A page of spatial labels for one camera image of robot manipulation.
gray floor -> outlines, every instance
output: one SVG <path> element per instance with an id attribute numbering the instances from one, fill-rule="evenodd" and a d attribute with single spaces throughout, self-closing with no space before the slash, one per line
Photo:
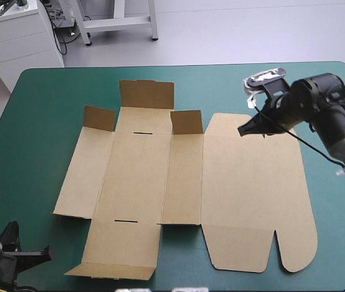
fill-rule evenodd
<path id="1" fill-rule="evenodd" d="M 111 15 L 111 0 L 83 0 L 92 19 Z M 150 30 L 92 34 L 68 45 L 67 67 L 345 62 L 345 0 L 155 0 L 159 36 Z M 127 0 L 127 16 L 147 0 Z M 9 98 L 0 81 L 0 116 Z"/>

cardboard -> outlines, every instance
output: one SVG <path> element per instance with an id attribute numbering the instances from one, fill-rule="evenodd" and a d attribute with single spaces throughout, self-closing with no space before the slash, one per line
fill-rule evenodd
<path id="1" fill-rule="evenodd" d="M 202 224 L 218 269 L 263 271 L 275 231 L 286 269 L 312 260 L 298 142 L 240 138 L 249 117 L 239 114 L 215 114 L 203 133 L 200 111 L 173 110 L 173 83 L 123 80 L 120 91 L 115 132 L 111 111 L 85 108 L 54 210 L 92 219 L 82 262 L 66 274 L 149 279 L 161 224 Z"/>
<path id="2" fill-rule="evenodd" d="M 85 106 L 80 132 L 54 214 L 92 219 L 115 133 L 115 113 Z"/>
<path id="3" fill-rule="evenodd" d="M 201 223 L 216 268 L 262 272 L 276 231 L 291 272 L 314 258 L 317 233 L 298 141 L 240 137 L 251 117 L 214 114 L 204 134 Z"/>
<path id="4" fill-rule="evenodd" d="M 203 127 L 200 111 L 172 111 L 173 133 L 162 224 L 201 223 Z"/>

cable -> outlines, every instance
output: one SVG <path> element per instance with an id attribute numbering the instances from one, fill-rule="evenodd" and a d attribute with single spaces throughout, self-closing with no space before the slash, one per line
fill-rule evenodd
<path id="1" fill-rule="evenodd" d="M 66 41 L 63 39 L 63 42 L 60 42 L 60 44 L 71 44 L 72 42 L 74 42 L 75 40 L 77 40 L 77 38 L 80 36 L 80 32 L 77 34 L 77 36 L 75 36 L 75 38 L 73 38 L 71 41 Z"/>
<path id="2" fill-rule="evenodd" d="M 75 40 L 77 40 L 77 38 L 80 36 L 80 33 L 77 34 L 77 36 L 75 38 L 73 38 L 71 41 L 63 41 L 60 42 L 60 44 L 71 44 L 72 42 L 74 42 Z"/>
<path id="3" fill-rule="evenodd" d="M 58 37 L 59 34 L 56 34 L 55 33 L 55 29 L 57 28 L 57 26 L 53 23 L 53 21 L 51 20 L 51 18 L 49 17 L 49 11 L 48 9 L 46 8 L 46 6 L 44 5 L 44 3 L 42 2 L 42 0 L 40 0 L 41 4 L 43 5 L 43 7 L 45 8 L 45 11 L 46 11 L 46 14 L 48 15 L 48 18 L 49 18 L 49 21 L 51 22 L 51 28 L 52 28 L 52 33 L 53 33 L 53 36 L 54 36 L 54 39 L 55 39 L 55 44 L 56 44 L 56 48 L 58 50 L 59 53 L 61 53 L 63 56 L 67 54 L 67 44 L 65 42 L 63 42 L 64 44 L 64 48 L 65 48 L 65 52 L 63 53 L 60 49 L 60 41 L 58 41 L 56 38 L 55 38 L 55 35 Z"/>
<path id="4" fill-rule="evenodd" d="M 345 167 L 345 165 L 340 162 L 340 161 L 336 161 L 330 157 L 328 157 L 325 153 L 323 153 L 321 150 L 318 150 L 317 148 L 315 148 L 313 145 L 309 144 L 308 142 L 306 142 L 305 140 L 303 140 L 302 138 L 298 137 L 297 135 L 293 134 L 292 132 L 288 131 L 285 127 L 283 127 L 282 125 L 278 124 L 277 122 L 273 121 L 272 119 L 270 119 L 269 117 L 267 117 L 257 106 L 254 107 L 255 110 L 262 116 L 264 117 L 266 120 L 268 120 L 269 122 L 271 122 L 273 125 L 275 125 L 276 127 L 279 127 L 280 129 L 282 129 L 283 131 L 285 131 L 286 133 L 288 133 L 289 135 L 293 136 L 295 139 L 297 139 L 299 142 L 302 142 L 303 144 L 305 144 L 306 146 L 308 146 L 310 149 L 316 151 L 317 153 L 319 153 L 321 156 L 323 156 L 325 159 L 327 159 L 329 162 L 334 163 L 336 165 L 341 166 L 342 168 Z"/>

green table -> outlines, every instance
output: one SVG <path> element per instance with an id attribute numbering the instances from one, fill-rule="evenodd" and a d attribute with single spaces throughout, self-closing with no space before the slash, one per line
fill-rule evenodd
<path id="1" fill-rule="evenodd" d="M 147 282 L 63 275 L 80 262 L 89 228 L 88 220 L 51 214 L 82 127 L 84 105 L 118 112 L 119 80 L 171 81 L 175 82 L 175 108 L 201 109 L 206 127 L 216 112 L 254 114 L 246 107 L 242 79 L 278 66 L 287 70 L 289 82 L 323 72 L 333 72 L 345 82 L 345 64 L 339 62 L 25 71 L 0 120 L 0 232 L 8 221 L 17 220 L 23 249 L 50 244 L 54 260 L 22 273 L 19 284 L 41 290 L 345 288 L 345 176 L 337 177 L 335 165 L 304 145 L 302 156 L 318 230 L 316 257 L 306 269 L 285 272 L 273 244 L 264 273 L 219 271 L 211 265 L 200 227 L 164 226 L 158 267 Z M 324 149 L 307 125 L 298 125 L 296 131 Z"/>

white table leg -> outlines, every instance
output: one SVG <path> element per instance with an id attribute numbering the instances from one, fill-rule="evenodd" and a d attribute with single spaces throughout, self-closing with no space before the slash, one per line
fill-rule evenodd
<path id="1" fill-rule="evenodd" d="M 157 41 L 159 39 L 158 35 L 158 25 L 156 23 L 156 10 L 155 10 L 155 0 L 148 0 L 149 3 L 149 13 L 150 13 L 150 25 L 152 28 L 152 39 Z"/>
<path id="2" fill-rule="evenodd" d="M 85 29 L 85 17 L 82 11 L 82 7 L 80 5 L 79 0 L 69 0 L 71 3 L 72 10 L 74 12 L 74 17 L 76 19 L 77 26 L 79 28 L 80 34 L 82 35 L 83 41 L 85 44 L 90 45 L 91 40 L 89 34 Z"/>

